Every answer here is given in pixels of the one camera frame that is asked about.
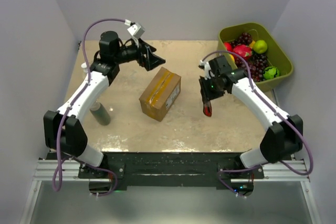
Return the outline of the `red black utility knife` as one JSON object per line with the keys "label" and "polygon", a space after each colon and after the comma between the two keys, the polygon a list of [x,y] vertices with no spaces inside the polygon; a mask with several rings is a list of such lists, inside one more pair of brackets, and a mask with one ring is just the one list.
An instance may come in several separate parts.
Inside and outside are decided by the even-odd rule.
{"label": "red black utility knife", "polygon": [[210,101],[203,102],[203,113],[207,117],[212,116],[212,105]]}

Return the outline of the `brown cardboard express box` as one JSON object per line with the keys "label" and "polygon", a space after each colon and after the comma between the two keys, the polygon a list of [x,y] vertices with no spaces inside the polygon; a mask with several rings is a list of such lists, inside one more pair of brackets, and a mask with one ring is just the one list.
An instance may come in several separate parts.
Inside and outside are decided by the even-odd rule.
{"label": "brown cardboard express box", "polygon": [[142,112],[161,122],[180,92],[181,76],[161,67],[139,98]]}

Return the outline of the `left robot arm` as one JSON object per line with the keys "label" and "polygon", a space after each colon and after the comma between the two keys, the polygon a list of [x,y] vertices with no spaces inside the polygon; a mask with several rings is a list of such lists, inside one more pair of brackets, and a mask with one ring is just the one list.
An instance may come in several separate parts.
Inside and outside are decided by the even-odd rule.
{"label": "left robot arm", "polygon": [[108,174],[109,165],[103,162],[104,154],[88,144],[82,120],[98,97],[109,87],[120,71],[120,65],[136,61],[140,67],[151,71],[165,63],[155,55],[156,49],[142,39],[131,39],[122,45],[115,31],[101,34],[99,51],[94,55],[85,79],[70,99],[56,111],[44,115],[45,143],[58,154],[68,154],[91,165],[97,178]]}

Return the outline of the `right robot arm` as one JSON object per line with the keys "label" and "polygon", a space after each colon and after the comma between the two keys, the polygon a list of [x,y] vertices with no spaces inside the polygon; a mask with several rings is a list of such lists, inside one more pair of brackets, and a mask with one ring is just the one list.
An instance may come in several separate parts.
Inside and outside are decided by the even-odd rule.
{"label": "right robot arm", "polygon": [[258,148],[243,152],[234,165],[234,173],[239,178],[246,178],[253,167],[276,163],[288,155],[302,150],[303,121],[298,115],[291,116],[276,106],[248,78],[243,69],[200,77],[203,113],[212,116],[211,100],[222,97],[226,92],[238,98],[260,121],[265,135]]}

